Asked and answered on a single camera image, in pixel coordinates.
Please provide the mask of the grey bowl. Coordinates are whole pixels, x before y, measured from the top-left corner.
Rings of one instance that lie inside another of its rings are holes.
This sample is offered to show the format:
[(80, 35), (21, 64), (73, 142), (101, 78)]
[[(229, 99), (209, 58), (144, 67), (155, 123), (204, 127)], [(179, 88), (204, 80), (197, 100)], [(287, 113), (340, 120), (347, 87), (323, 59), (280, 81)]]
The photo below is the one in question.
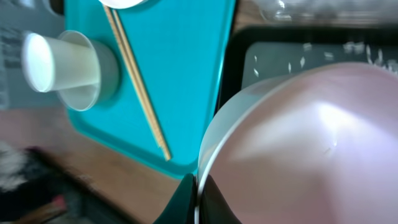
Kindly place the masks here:
[(121, 76), (117, 58), (111, 49), (75, 30), (63, 32), (59, 39), (88, 47), (95, 56), (96, 81), (89, 85), (59, 90), (57, 93), (62, 103), (72, 110), (86, 111), (110, 99), (118, 89)]

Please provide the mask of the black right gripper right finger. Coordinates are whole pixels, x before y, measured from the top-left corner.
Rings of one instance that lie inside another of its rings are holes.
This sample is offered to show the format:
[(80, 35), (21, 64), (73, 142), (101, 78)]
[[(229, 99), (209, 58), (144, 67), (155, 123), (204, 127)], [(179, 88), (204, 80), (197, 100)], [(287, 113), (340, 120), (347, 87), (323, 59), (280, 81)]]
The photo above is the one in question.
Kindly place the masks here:
[(210, 175), (199, 196), (198, 221), (200, 224), (241, 224)]

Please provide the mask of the white paper cup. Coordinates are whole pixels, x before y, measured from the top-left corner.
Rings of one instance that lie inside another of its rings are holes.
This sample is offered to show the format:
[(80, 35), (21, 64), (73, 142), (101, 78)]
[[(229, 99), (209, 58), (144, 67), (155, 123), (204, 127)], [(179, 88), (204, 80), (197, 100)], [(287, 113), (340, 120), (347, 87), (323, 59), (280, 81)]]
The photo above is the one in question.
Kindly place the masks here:
[(100, 79), (92, 47), (36, 33), (24, 39), (21, 62), (28, 84), (41, 93), (93, 85)]

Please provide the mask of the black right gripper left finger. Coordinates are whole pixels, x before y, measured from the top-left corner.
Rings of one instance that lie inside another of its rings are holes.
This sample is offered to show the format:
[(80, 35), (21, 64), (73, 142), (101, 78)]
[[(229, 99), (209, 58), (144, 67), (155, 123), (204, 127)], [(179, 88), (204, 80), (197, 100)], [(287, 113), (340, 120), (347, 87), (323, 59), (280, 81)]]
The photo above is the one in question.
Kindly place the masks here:
[(154, 224), (194, 224), (196, 200), (196, 178), (193, 174), (187, 174)]

